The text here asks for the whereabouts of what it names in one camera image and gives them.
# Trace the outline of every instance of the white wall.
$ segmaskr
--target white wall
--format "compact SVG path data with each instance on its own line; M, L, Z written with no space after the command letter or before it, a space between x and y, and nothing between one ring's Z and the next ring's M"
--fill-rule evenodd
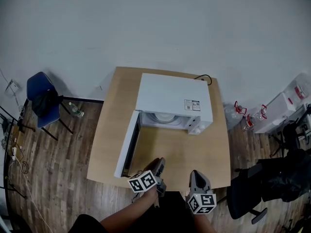
M310 26L310 0L0 0L0 67L20 103L38 71L65 96L104 100L128 66L210 74L224 101L253 107L310 68Z

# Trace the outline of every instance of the wooden floor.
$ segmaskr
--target wooden floor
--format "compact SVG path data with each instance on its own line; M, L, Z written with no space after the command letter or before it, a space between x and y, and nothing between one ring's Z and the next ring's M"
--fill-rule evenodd
M55 122L47 129L58 137L58 142L41 130L35 133L26 130L23 145L23 161L27 161L29 165L29 173L26 174L29 188L39 211L54 233L68 232L79 214L89 214L101 220L130 204L133 197L130 189L86 179L102 104L74 103L85 112L83 118L71 117L60 109L61 118L74 131L73 135L59 122ZM24 123L36 126L36 116L30 105L26 108ZM269 158L270 153L277 147L275 142L269 141L268 136L245 133L240 125L231 130L228 136L232 177L237 175L233 170L251 167L259 158ZM16 188L28 196L25 200L17 193L9 191L9 202L13 211L28 222L33 232L48 233L48 227L30 199L17 163L12 164L9 175ZM225 188L217 189L216 194L220 199L225 194ZM299 219L307 200L308 194L290 203L281 200L261 202L256 209L267 207L268 214L256 225L251 224L251 214L233 220L226 202L219 204L208 218L219 233L281 232L282 225L288 225L289 219L294 222Z

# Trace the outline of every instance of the person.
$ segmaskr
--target person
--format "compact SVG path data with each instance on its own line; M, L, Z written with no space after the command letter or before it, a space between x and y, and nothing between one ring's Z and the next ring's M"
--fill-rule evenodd
M101 222L89 215L79 215L69 233L216 233L206 215L192 215L179 192L166 192L159 198L156 186L124 209Z

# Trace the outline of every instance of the blue chair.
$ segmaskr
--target blue chair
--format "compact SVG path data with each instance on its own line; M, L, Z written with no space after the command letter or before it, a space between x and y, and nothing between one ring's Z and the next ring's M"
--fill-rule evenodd
M54 85L50 81L49 77L44 72L39 72L29 78L27 80L27 99L32 101L36 96L48 91L48 90L55 90ZM61 106L67 111L70 115L69 110L65 107L63 103L60 103ZM38 117L38 128L41 128L45 133L47 133L50 137L58 141L58 139L53 136L50 132L48 132L44 127L54 123L56 121L60 121L61 124L71 133L73 132L67 125L60 119L59 114L59 105L55 105L51 107L50 111L43 117Z

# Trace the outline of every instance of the hand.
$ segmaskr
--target hand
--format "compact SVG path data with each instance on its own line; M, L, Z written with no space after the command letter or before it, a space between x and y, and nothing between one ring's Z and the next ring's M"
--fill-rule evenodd
M152 188L150 188L148 191L146 191L142 197L145 197L145 198L148 198L150 201L152 201L152 203L155 202L155 200L157 199L158 197L158 193L157 193L157 190L156 190L156 185L153 186Z

